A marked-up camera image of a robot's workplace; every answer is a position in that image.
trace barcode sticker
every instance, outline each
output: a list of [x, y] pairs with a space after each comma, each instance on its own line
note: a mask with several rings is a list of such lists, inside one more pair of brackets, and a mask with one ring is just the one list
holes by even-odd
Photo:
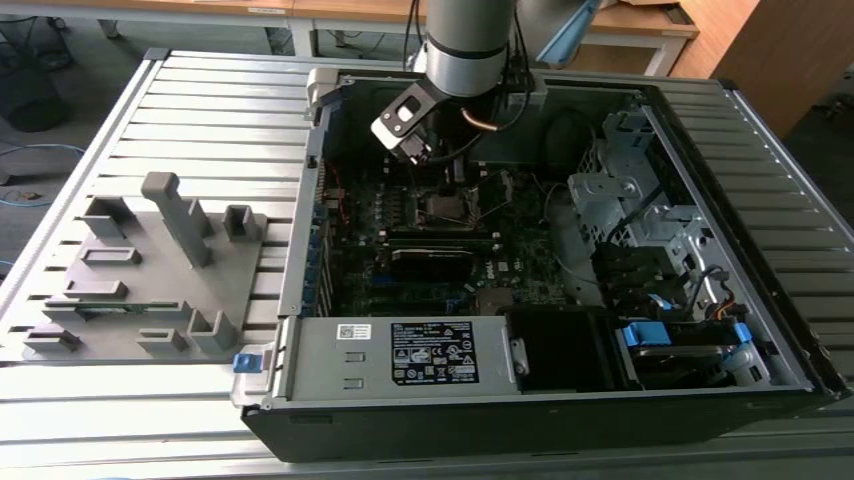
[[248, 8], [249, 13], [265, 13], [268, 15], [284, 15], [287, 10], [284, 8]]
[[371, 324], [337, 324], [337, 340], [369, 340], [371, 339]]

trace red wire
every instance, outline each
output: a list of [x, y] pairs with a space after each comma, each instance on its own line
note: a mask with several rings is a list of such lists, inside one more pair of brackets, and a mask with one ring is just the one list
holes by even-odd
[[341, 194], [341, 177], [337, 176], [337, 169], [335, 168], [335, 165], [332, 165], [329, 162], [325, 162], [325, 164], [332, 169], [332, 175], [335, 175], [335, 183], [337, 184], [337, 209], [341, 212], [341, 220], [344, 221], [344, 225], [348, 225], [349, 218], [347, 218], [347, 212], [344, 211], [344, 198]]

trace copper pipe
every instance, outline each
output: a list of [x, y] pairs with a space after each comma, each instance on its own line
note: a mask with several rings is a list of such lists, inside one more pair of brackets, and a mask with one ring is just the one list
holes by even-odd
[[495, 125], [494, 123], [488, 123], [478, 120], [474, 117], [474, 115], [468, 113], [468, 110], [466, 110], [464, 108], [460, 108], [459, 111], [463, 113], [463, 118], [466, 119], [466, 121], [472, 127], [480, 130], [486, 130], [487, 132], [498, 132], [498, 125]]

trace vertical gray post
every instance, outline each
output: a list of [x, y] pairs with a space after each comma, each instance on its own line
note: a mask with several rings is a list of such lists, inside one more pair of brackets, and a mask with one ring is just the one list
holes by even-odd
[[157, 205], [165, 228], [189, 263], [193, 267], [204, 267], [211, 260], [211, 250], [187, 212], [187, 204], [177, 194], [179, 183], [177, 175], [172, 172], [149, 172], [143, 182], [143, 197]]

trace sticker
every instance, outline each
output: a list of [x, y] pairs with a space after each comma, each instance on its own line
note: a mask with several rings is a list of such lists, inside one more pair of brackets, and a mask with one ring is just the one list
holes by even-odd
[[[339, 325], [339, 338], [341, 326], [369, 327]], [[397, 385], [478, 383], [471, 322], [392, 323], [391, 379]]]
[[337, 340], [369, 340], [371, 324], [368, 323], [339, 323]]
[[284, 8], [249, 7], [247, 10], [249, 11], [249, 13], [267, 13], [269, 15], [284, 15], [287, 13], [287, 10]]

